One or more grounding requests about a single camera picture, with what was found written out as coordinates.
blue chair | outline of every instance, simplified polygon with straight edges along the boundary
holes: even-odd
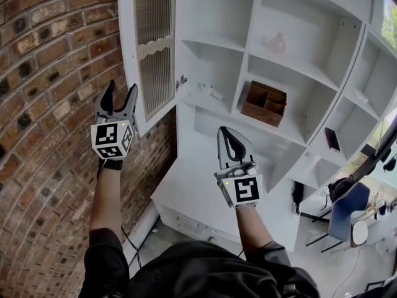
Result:
[[[329,222],[328,233],[309,244],[306,244],[306,246],[317,243],[327,236],[334,237],[340,241],[339,243],[321,251],[324,253],[325,251],[329,251],[334,247],[337,247],[343,242],[347,242],[351,231],[352,214],[356,211],[364,211],[367,208],[369,197],[370,189],[361,182],[355,183],[332,205],[331,218],[326,220]]]

pink vase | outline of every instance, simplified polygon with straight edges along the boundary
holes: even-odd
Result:
[[[280,32],[267,42],[267,48],[274,54],[283,55],[286,47],[285,41],[283,40],[283,33]]]

curved brick wall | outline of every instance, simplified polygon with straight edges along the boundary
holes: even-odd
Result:
[[[117,0],[0,0],[0,293],[76,297],[97,157],[93,100],[126,95]],[[135,139],[122,173],[131,230],[176,157],[175,110]]]

wooden box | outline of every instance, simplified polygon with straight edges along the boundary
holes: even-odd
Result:
[[[252,81],[241,113],[278,127],[284,116],[287,94],[265,84]]]

smartphone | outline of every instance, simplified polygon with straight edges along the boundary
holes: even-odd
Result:
[[[340,152],[339,144],[337,142],[336,133],[332,129],[325,128],[325,134],[327,136],[329,149]]]

